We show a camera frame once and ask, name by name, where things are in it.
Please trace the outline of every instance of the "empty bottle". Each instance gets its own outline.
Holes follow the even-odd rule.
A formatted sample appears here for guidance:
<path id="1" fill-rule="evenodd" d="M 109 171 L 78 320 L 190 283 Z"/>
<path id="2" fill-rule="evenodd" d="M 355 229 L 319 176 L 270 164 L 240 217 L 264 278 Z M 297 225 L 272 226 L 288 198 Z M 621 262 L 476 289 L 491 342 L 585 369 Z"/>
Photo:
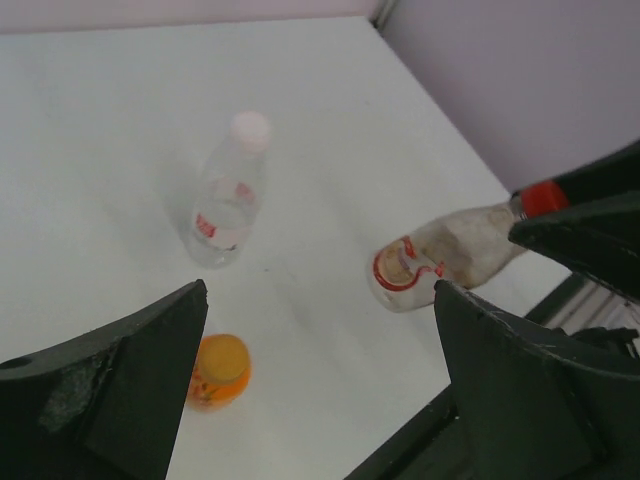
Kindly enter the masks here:
<path id="1" fill-rule="evenodd" d="M 263 115 L 239 113 L 205 165 L 187 237 L 189 254 L 202 266 L 231 263 L 251 233 L 264 194 L 270 139 Z"/>
<path id="2" fill-rule="evenodd" d="M 440 279 L 469 289 L 482 285 L 525 251 L 509 242 L 515 222 L 568 205 L 560 187 L 546 181 L 508 202 L 433 220 L 373 256 L 367 272 L 371 290 L 389 310 L 405 312 L 433 303 Z"/>

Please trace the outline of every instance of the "white wall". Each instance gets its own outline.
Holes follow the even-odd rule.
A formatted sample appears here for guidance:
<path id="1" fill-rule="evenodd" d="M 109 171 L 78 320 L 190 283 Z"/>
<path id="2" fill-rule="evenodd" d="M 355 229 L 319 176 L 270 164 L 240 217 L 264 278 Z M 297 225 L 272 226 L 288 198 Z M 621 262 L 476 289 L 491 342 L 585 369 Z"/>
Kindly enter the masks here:
<path id="1" fill-rule="evenodd" d="M 640 138 L 640 2 L 400 0 L 384 36 L 510 189 Z"/>
<path id="2" fill-rule="evenodd" d="M 0 0 L 0 33 L 371 16 L 378 0 Z"/>

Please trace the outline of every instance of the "white table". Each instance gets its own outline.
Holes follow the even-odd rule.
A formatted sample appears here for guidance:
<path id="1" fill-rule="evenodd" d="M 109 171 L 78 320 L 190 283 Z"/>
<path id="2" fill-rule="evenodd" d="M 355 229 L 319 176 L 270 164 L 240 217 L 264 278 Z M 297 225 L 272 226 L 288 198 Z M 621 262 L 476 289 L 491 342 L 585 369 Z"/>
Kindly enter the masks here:
<path id="1" fill-rule="evenodd" d="M 507 192 L 360 18 L 0 38 L 0 361 L 183 284 L 249 345 L 246 393 L 185 411 L 170 479 L 338 479 L 448 383 L 432 308 L 394 315 L 368 254 Z M 273 121 L 264 210 L 206 271 L 178 231 L 230 116 Z M 566 275 L 527 254 L 479 293 L 523 314 Z"/>

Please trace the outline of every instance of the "red label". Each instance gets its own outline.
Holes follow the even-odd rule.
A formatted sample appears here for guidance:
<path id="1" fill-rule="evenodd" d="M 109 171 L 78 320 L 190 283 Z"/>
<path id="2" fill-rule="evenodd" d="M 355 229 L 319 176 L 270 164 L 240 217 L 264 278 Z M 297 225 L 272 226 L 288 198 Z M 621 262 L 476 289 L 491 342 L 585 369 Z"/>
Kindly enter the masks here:
<path id="1" fill-rule="evenodd" d="M 216 232 L 216 227 L 207 222 L 207 219 L 201 214 L 198 214 L 196 218 L 196 225 L 198 226 L 198 230 L 200 230 L 207 238 L 212 238 L 213 234 Z"/>

